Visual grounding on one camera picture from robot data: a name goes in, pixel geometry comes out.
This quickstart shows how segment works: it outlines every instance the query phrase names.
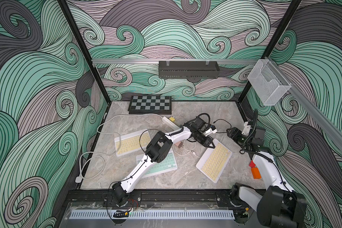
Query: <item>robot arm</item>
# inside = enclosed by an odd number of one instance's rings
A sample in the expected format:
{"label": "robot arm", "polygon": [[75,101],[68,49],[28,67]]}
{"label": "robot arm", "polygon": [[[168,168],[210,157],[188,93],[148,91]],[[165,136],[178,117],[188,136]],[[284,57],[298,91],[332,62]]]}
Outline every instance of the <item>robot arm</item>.
{"label": "robot arm", "polygon": [[152,166],[156,163],[162,162],[166,158],[174,143],[194,138],[205,147],[215,148],[213,139],[208,136],[209,131],[208,133],[205,133],[206,131],[201,131],[204,125],[205,121],[200,117],[196,117],[196,119],[185,123],[178,130],[169,133],[163,133],[161,131],[157,132],[155,137],[153,137],[147,145],[145,155],[141,162],[138,163],[138,165],[123,180],[112,186],[113,197],[117,205],[123,206],[127,203],[129,194],[134,190],[138,181]]}
{"label": "robot arm", "polygon": [[253,188],[236,183],[233,196],[252,207],[264,226],[305,227],[305,197],[296,193],[279,171],[269,148],[263,146],[265,129],[256,123],[257,110],[253,122],[246,122],[243,131],[234,127],[227,129],[227,135],[250,155],[264,180],[266,192],[262,196]]}

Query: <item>mint green keyboard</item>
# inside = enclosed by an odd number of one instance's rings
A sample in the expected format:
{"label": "mint green keyboard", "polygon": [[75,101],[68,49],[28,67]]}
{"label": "mint green keyboard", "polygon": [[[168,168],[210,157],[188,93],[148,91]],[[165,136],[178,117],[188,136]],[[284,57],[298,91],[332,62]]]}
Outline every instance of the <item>mint green keyboard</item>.
{"label": "mint green keyboard", "polygon": [[[144,154],[140,154],[136,156],[137,164],[141,161]],[[175,156],[173,155],[172,149],[167,154],[166,158],[160,162],[155,164],[146,174],[142,177],[150,177],[157,174],[173,171],[177,169],[177,164],[175,160]]]}

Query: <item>chessboard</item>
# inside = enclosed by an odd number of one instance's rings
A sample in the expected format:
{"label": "chessboard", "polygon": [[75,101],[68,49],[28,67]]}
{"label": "chessboard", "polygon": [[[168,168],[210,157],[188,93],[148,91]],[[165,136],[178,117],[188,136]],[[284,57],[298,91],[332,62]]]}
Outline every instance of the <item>chessboard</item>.
{"label": "chessboard", "polygon": [[171,114],[170,96],[132,96],[129,114]]}

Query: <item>checkered pattern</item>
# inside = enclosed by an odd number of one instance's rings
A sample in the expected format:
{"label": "checkered pattern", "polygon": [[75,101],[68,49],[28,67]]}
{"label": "checkered pattern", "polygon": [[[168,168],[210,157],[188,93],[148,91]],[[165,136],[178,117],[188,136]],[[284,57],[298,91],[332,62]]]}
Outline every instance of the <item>checkered pattern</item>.
{"label": "checkered pattern", "polygon": [[130,110],[170,110],[171,97],[133,96]]}

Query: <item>keyboard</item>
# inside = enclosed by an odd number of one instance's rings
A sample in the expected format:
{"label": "keyboard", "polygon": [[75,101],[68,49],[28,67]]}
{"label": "keyboard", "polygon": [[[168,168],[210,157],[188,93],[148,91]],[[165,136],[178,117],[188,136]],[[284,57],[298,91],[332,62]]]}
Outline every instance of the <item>keyboard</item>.
{"label": "keyboard", "polygon": [[[136,131],[127,135],[122,135],[121,146],[117,152],[117,156],[122,156],[125,154],[129,154],[131,152],[140,150],[141,147],[139,146],[139,138],[142,132],[144,132],[145,130],[147,129]],[[118,149],[119,137],[114,138],[114,143],[115,143],[115,149]],[[149,143],[150,143],[150,134],[148,133],[148,131],[146,131],[145,133],[143,133],[142,138],[141,138],[142,148],[145,149]]]}
{"label": "keyboard", "polygon": [[215,148],[208,148],[200,158],[196,167],[211,181],[217,183],[232,152],[221,144],[217,139],[213,139]]}
{"label": "keyboard", "polygon": [[[140,154],[136,156],[137,164],[141,161],[143,156],[144,154]],[[158,174],[173,171],[176,169],[177,169],[177,164],[176,164],[175,156],[173,155],[173,150],[170,149],[165,159],[162,162],[155,164],[148,172],[144,174],[142,178],[158,175]]]}

